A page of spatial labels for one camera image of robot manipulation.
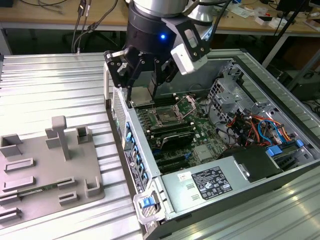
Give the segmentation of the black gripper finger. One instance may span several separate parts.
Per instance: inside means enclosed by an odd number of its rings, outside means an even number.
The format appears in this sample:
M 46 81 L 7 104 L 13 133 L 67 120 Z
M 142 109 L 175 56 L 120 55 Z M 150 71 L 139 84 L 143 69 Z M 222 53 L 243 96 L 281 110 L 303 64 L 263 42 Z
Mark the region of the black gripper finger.
M 161 63 L 157 58 L 154 59 L 154 71 L 148 85 L 148 91 L 153 100 L 156 97 L 158 87 L 163 83 L 170 83 L 178 72 L 179 68 L 172 57 L 164 63 Z
M 126 90 L 125 103 L 132 108 L 132 89 L 143 71 L 145 52 L 137 49 L 107 50 L 103 55 L 114 86 Z

